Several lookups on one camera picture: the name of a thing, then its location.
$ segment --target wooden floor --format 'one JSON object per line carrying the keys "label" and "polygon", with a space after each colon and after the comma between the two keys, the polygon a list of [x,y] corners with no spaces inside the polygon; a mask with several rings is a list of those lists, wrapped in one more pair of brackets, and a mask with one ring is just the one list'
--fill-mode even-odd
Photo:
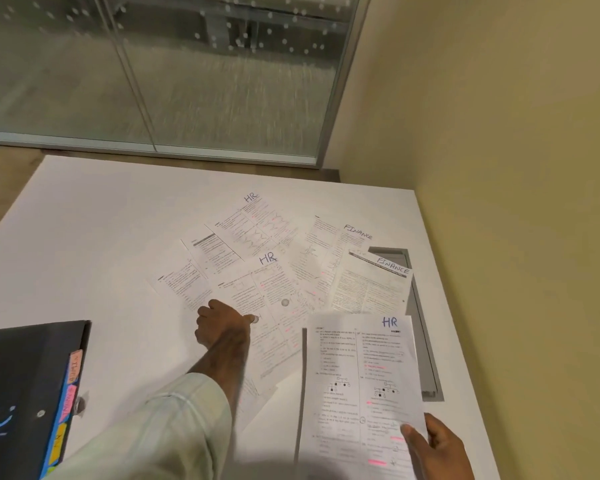
{"label": "wooden floor", "polygon": [[309,168],[291,168],[269,165],[250,165],[243,163],[221,163],[195,160],[180,160],[159,157],[132,157],[126,155],[108,155],[105,153],[61,152],[56,150],[39,150],[37,148],[17,148],[0,146],[0,220],[16,200],[29,178],[33,175],[44,155],[64,155],[76,158],[93,158],[148,165],[177,166],[252,175],[268,175],[271,177],[302,178],[304,180],[323,180],[339,182],[335,170],[316,170]]}

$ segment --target beige wall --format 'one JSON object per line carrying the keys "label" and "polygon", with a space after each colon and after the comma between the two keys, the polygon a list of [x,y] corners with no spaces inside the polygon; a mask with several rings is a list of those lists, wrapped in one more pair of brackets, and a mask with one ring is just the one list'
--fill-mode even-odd
{"label": "beige wall", "polygon": [[414,188],[502,478],[600,479],[600,0],[402,0],[341,165]]}

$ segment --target forearm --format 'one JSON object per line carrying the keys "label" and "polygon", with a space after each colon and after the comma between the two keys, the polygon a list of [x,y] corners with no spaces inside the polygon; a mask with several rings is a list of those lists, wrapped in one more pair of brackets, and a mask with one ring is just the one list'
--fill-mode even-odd
{"label": "forearm", "polygon": [[226,330],[189,370],[215,380],[229,401],[234,419],[248,352],[248,328],[231,328]]}

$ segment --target hand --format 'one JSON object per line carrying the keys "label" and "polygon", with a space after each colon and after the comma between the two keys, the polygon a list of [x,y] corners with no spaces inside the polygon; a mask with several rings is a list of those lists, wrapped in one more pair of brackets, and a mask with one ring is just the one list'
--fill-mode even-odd
{"label": "hand", "polygon": [[200,306],[198,315],[196,339],[206,348],[215,344],[226,330],[245,330],[248,336],[249,325],[255,320],[254,315],[242,316],[231,306],[216,299],[209,300],[209,306]]}
{"label": "hand", "polygon": [[471,463],[464,444],[453,431],[435,416],[426,413],[425,421],[431,442],[427,442],[415,428],[403,424],[400,431],[416,453],[427,480],[474,480]]}

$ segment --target shirt sleeve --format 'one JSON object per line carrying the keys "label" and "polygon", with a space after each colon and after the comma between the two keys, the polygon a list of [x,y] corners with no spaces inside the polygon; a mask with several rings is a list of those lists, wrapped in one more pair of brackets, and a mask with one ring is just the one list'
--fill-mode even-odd
{"label": "shirt sleeve", "polygon": [[49,480],[217,480],[232,417],[218,384],[186,374],[62,462]]}

